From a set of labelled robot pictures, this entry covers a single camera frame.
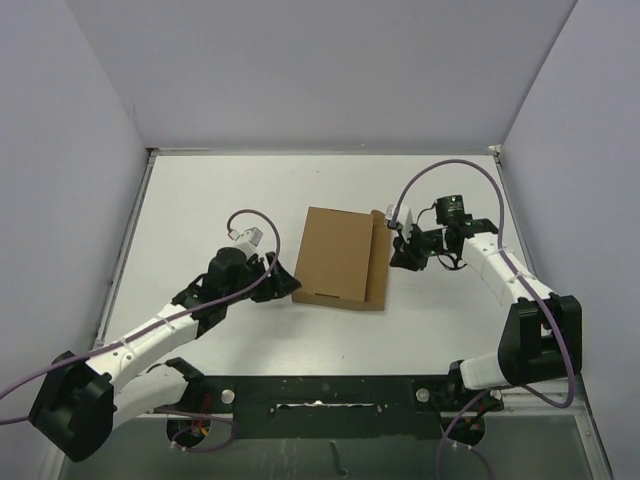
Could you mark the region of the brown cardboard box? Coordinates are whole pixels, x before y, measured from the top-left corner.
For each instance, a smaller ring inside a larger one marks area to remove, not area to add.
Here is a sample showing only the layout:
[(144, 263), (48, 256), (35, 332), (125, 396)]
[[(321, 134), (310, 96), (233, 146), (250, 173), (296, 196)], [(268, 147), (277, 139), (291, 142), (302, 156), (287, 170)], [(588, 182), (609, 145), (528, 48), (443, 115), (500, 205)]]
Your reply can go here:
[(384, 214), (308, 209), (294, 277), (298, 304), (351, 311), (386, 306), (391, 231)]

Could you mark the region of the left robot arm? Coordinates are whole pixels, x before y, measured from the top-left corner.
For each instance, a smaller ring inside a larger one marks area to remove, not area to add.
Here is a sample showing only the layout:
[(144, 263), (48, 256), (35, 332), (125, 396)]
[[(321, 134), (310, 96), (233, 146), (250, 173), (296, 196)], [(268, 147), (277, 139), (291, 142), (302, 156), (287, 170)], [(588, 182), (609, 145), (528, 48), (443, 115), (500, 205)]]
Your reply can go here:
[(44, 371), (28, 420), (70, 460), (82, 461), (106, 441), (119, 410), (117, 393), (144, 368), (203, 336), (225, 319), (231, 305), (281, 299), (300, 287), (275, 252), (221, 248), (207, 271), (152, 320), (97, 350), (57, 357)]

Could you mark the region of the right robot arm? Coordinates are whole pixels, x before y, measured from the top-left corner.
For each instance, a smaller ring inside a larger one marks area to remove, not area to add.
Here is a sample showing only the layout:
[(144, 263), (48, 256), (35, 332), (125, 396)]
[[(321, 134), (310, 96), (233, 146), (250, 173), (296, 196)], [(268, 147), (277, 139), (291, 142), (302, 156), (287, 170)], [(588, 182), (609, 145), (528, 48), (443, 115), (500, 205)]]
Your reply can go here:
[(481, 389), (522, 386), (562, 378), (582, 366), (582, 308), (572, 295), (561, 296), (540, 282), (499, 245), (499, 229), (475, 219), (460, 196), (442, 197), (432, 206), (437, 229), (424, 231), (405, 205), (390, 205), (385, 223), (397, 232), (390, 265), (422, 271), (431, 257), (447, 257), (470, 267), (506, 311), (497, 349), (463, 360), (460, 374), (444, 385), (446, 400), (464, 409)]

